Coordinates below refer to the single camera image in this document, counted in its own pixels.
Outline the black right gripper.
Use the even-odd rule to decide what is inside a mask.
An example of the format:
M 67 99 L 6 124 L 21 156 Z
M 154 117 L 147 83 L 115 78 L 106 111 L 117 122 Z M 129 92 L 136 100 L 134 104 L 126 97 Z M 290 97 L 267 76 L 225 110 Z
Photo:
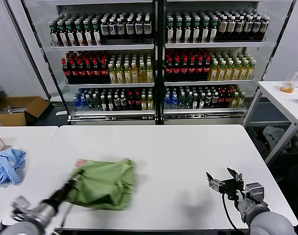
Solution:
M 219 191 L 221 188 L 221 193 L 226 194 L 229 200 L 238 200 L 238 194 L 244 189 L 242 173 L 237 173 L 234 169 L 229 167 L 227 170 L 233 178 L 223 181 L 214 179 L 208 172 L 206 172 L 208 185 L 215 191 Z

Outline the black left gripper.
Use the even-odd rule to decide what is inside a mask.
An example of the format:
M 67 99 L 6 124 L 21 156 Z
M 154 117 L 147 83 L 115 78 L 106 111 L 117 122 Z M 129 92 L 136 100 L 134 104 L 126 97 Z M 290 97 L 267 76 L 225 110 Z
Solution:
M 59 190 L 53 193 L 53 195 L 49 198 L 50 201 L 56 204 L 60 204 L 65 201 L 68 194 L 75 188 L 75 185 L 84 179 L 84 175 L 85 173 L 83 170 L 80 170 L 74 174 Z

